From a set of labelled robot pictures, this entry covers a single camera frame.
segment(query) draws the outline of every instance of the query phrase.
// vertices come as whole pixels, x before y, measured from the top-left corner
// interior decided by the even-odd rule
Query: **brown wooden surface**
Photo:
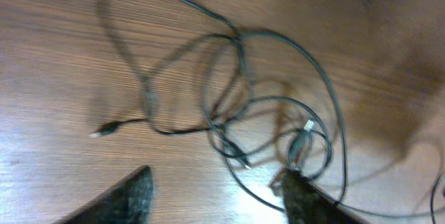
[[[238,25],[288,35],[327,70],[346,119],[348,204],[396,214],[428,209],[428,190],[444,163],[445,0],[194,1]],[[105,122],[143,116],[139,84],[99,26],[95,2],[0,0],[0,223],[56,221],[143,164],[152,167],[156,183],[151,223],[284,222],[237,187],[204,134],[164,137],[132,125],[88,138]],[[144,70],[188,39],[227,31],[172,0],[115,0],[113,14]],[[273,40],[248,45],[255,78],[262,81],[257,94],[301,99],[334,133],[332,105],[303,57]],[[225,55],[212,79],[215,88],[234,66],[233,55]],[[195,51],[156,80],[163,126],[202,120],[200,68]],[[283,113],[298,112],[281,104],[262,109],[279,113],[236,125],[232,134],[241,146],[266,140],[279,132]],[[255,157],[259,165],[240,173],[253,191],[276,203],[280,199],[266,185],[280,163],[262,160],[282,156],[285,147]],[[334,157],[319,184],[336,195],[338,145]],[[308,166],[320,160],[317,154]],[[440,193],[436,203],[444,204]]]

